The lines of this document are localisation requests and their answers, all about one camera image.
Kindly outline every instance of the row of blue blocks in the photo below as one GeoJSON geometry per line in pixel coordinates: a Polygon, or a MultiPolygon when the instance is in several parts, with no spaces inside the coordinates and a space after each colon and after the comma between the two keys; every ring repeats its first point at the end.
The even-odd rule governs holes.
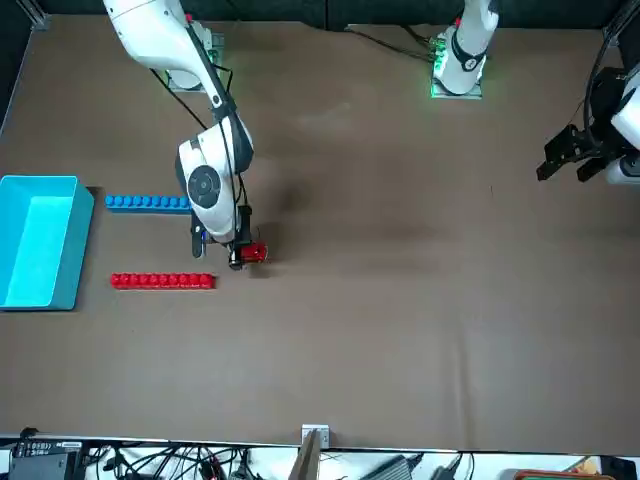
{"type": "Polygon", "coordinates": [[[104,205],[112,212],[122,213],[173,213],[188,215],[191,206],[187,197],[160,195],[107,195],[104,205]]]}

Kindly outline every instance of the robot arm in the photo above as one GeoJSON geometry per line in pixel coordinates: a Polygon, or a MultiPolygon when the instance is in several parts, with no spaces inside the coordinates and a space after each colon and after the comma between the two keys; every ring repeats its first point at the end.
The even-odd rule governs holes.
{"type": "MultiPolygon", "coordinates": [[[[179,0],[104,0],[104,4],[134,60],[150,69],[188,72],[202,84],[214,125],[179,146],[176,173],[195,215],[194,242],[206,231],[213,242],[229,248],[230,264],[241,266],[241,249],[251,245],[251,209],[236,205],[234,178],[249,167],[253,144],[233,99],[179,0]]],[[[194,246],[194,256],[202,251],[202,246],[200,250],[194,246]]]]}
{"type": "Polygon", "coordinates": [[[499,18],[497,0],[466,0],[460,25],[440,35],[445,52],[434,78],[448,93],[464,95],[480,80],[499,18]]]}
{"type": "Polygon", "coordinates": [[[627,0],[607,26],[587,82],[583,130],[567,125],[545,145],[538,180],[547,180],[567,163],[582,162],[581,182],[606,169],[610,183],[640,184],[640,65],[630,71],[600,70],[605,52],[638,13],[638,2],[627,0]]]}

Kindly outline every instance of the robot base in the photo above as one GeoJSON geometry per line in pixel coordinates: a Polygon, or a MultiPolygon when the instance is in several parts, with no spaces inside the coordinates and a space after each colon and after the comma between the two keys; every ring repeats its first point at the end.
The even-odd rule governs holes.
{"type": "Polygon", "coordinates": [[[431,89],[429,90],[431,98],[457,98],[459,100],[482,100],[482,87],[480,83],[465,93],[464,95],[454,95],[448,92],[437,80],[434,80],[433,73],[431,76],[431,89]]]}

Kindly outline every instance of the toy building block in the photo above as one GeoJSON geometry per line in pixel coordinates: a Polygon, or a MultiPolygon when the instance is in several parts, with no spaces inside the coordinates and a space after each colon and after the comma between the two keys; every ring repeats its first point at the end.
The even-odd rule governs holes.
{"type": "Polygon", "coordinates": [[[116,290],[212,290],[216,279],[210,273],[114,273],[116,290]]]}
{"type": "Polygon", "coordinates": [[[187,197],[107,195],[104,199],[104,205],[112,212],[120,213],[191,214],[191,206],[187,197]]]}

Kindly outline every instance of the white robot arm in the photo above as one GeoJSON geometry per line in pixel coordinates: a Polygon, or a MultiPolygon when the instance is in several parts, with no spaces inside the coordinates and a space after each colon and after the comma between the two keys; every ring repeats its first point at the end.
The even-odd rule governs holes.
{"type": "Polygon", "coordinates": [[[464,95],[478,82],[499,18],[496,0],[466,0],[460,25],[440,35],[445,50],[434,78],[447,92],[464,95]]]}
{"type": "MultiPolygon", "coordinates": [[[[229,248],[230,265],[241,266],[241,249],[251,244],[251,209],[236,205],[234,178],[249,167],[253,144],[233,99],[179,0],[104,0],[104,4],[134,60],[150,69],[194,75],[211,101],[214,126],[179,146],[176,172],[195,215],[194,242],[206,230],[208,238],[229,248]]],[[[195,243],[194,256],[199,256],[195,243]]]]}

